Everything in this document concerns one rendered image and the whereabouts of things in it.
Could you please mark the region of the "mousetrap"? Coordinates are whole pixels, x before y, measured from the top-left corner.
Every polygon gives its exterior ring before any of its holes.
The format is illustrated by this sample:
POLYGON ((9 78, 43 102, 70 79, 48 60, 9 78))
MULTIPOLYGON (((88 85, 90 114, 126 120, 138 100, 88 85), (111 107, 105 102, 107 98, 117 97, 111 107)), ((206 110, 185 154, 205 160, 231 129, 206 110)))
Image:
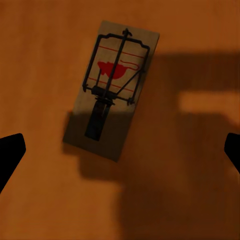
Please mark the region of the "mousetrap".
POLYGON ((102 20, 63 142, 118 162, 160 33, 102 20))

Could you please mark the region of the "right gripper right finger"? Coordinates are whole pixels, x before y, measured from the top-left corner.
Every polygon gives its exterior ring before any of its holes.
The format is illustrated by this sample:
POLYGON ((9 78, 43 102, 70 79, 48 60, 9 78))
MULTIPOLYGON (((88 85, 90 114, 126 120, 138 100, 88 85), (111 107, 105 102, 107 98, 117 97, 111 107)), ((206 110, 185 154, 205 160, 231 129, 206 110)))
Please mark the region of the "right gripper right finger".
POLYGON ((240 135, 229 133, 225 141, 224 150, 240 173, 240 135))

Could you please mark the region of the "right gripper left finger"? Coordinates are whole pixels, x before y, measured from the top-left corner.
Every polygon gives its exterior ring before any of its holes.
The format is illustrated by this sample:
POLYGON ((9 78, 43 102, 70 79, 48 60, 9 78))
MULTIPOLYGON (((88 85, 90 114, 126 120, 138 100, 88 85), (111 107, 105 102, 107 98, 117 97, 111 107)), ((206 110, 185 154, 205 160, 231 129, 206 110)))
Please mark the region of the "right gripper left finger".
POLYGON ((22 133, 0 138, 0 193, 26 153, 22 133))

